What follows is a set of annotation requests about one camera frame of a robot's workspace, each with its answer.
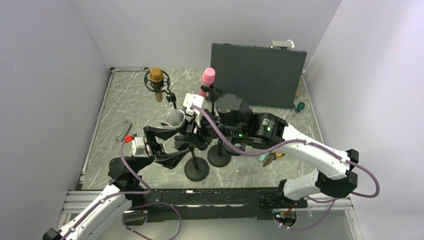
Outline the black mesh-head microphone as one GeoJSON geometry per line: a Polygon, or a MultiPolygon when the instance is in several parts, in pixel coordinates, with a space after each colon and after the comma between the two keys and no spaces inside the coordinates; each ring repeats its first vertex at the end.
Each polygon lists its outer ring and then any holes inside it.
{"type": "MultiPolygon", "coordinates": [[[[178,113],[179,113],[179,122],[182,123],[181,127],[187,126],[187,120],[186,120],[186,114],[183,110],[178,109],[178,113]]],[[[186,134],[181,134],[180,136],[184,136],[187,135],[187,129],[186,129],[186,134]]]]}

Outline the black clip desk stand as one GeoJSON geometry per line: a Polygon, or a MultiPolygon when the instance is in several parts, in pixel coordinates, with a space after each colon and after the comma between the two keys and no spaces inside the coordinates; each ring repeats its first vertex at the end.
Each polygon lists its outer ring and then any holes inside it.
{"type": "Polygon", "coordinates": [[[184,165],[184,174],[193,182],[202,181],[209,174],[209,164],[205,159],[196,156],[194,151],[195,149],[203,151],[207,146],[208,145],[198,136],[187,134],[174,137],[174,147],[177,150],[189,150],[191,153],[191,158],[184,165]]]}

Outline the mint green microphone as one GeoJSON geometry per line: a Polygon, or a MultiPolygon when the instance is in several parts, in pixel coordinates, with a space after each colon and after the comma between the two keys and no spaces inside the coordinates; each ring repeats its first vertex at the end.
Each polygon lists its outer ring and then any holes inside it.
{"type": "Polygon", "coordinates": [[[264,164],[272,161],[273,157],[271,153],[265,153],[260,156],[259,160],[264,164]]]}

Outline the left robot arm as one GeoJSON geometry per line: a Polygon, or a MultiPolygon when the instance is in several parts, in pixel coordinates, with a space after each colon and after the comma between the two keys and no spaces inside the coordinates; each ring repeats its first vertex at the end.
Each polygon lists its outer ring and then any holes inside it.
{"type": "Polygon", "coordinates": [[[189,152],[187,149],[166,153],[156,139],[168,140],[183,132],[183,128],[156,128],[146,126],[143,135],[123,137],[119,157],[108,165],[109,183],[100,194],[75,218],[59,229],[48,229],[44,240],[96,240],[116,219],[125,219],[128,211],[142,213],[151,206],[167,206],[159,192],[153,190],[139,174],[143,168],[157,163],[173,169],[189,152]]]}

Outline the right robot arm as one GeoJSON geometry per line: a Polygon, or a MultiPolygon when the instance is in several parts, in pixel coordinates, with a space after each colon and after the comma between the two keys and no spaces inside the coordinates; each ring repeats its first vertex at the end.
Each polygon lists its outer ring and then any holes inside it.
{"type": "Polygon", "coordinates": [[[229,152],[254,157],[275,151],[315,169],[307,175],[280,181],[275,194],[280,207],[287,208],[294,201],[319,193],[345,198],[357,188],[358,175],[352,171],[359,155],[356,150],[326,146],[274,114],[254,113],[246,100],[233,94],[225,94],[215,102],[218,122],[204,109],[204,103],[203,96],[187,93],[183,107],[202,132],[209,131],[218,137],[229,152]]]}

